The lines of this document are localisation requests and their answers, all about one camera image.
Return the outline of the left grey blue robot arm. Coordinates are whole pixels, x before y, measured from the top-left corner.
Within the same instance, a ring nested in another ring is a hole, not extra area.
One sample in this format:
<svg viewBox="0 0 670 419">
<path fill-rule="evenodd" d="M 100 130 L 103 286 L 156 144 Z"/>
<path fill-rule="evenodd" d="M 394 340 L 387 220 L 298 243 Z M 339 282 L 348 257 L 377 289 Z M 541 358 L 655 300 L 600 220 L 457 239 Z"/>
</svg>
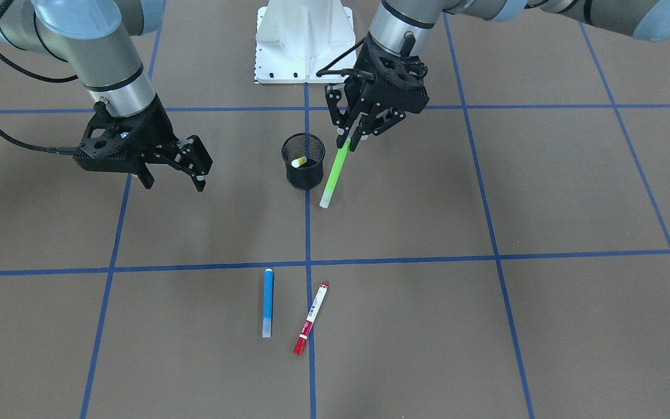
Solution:
<svg viewBox="0 0 670 419">
<path fill-rule="evenodd" d="M 507 22 L 535 8 L 639 41 L 670 39 L 670 1 L 383 1 L 364 37 L 346 50 L 357 52 L 355 64 L 328 63 L 317 72 L 345 79 L 325 87 L 338 148 L 354 151 L 367 136 L 425 109 L 428 68 L 419 55 L 442 16 Z"/>
</svg>

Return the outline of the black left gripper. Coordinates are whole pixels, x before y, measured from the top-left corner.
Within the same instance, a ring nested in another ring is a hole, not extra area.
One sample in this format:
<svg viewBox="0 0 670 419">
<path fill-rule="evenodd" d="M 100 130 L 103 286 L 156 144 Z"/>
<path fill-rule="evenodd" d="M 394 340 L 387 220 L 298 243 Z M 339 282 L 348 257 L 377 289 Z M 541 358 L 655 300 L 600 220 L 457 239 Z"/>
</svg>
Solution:
<svg viewBox="0 0 670 419">
<path fill-rule="evenodd" d="M 354 152 L 367 136 L 379 136 L 409 112 L 423 111 L 430 100 L 423 82 L 426 74 L 418 56 L 393 55 L 374 39 L 363 38 L 345 82 L 325 85 L 328 112 L 338 132 L 337 148 L 349 140 L 349 151 Z"/>
</svg>

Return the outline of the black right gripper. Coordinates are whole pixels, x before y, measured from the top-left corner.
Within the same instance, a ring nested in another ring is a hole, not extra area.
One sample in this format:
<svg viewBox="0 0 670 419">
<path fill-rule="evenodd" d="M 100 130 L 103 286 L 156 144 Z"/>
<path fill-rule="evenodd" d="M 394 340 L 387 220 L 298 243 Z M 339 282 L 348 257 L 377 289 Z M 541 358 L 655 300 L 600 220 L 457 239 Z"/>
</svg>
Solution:
<svg viewBox="0 0 670 419">
<path fill-rule="evenodd" d="M 186 173 L 199 193 L 213 160 L 199 136 L 178 140 L 159 97 L 133 116 L 115 117 L 103 101 L 83 133 L 73 159 L 86 171 L 135 175 L 146 189 L 154 185 L 147 165 L 165 164 Z"/>
</svg>

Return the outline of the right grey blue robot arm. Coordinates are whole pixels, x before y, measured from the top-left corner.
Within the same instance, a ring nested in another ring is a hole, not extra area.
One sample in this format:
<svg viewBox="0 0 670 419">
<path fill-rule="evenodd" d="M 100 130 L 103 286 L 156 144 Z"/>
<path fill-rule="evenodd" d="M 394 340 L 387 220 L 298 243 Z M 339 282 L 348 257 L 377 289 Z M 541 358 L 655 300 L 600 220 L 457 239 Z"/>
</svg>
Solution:
<svg viewBox="0 0 670 419">
<path fill-rule="evenodd" d="M 68 63 L 90 93 L 95 113 L 77 147 L 9 143 L 42 153 L 67 155 L 83 170 L 126 173 L 146 189 L 154 185 L 148 165 L 168 165 L 189 175 L 197 191 L 213 161 L 198 136 L 173 132 L 159 95 L 132 42 L 157 31 L 160 1 L 0 1 L 0 41 Z"/>
</svg>

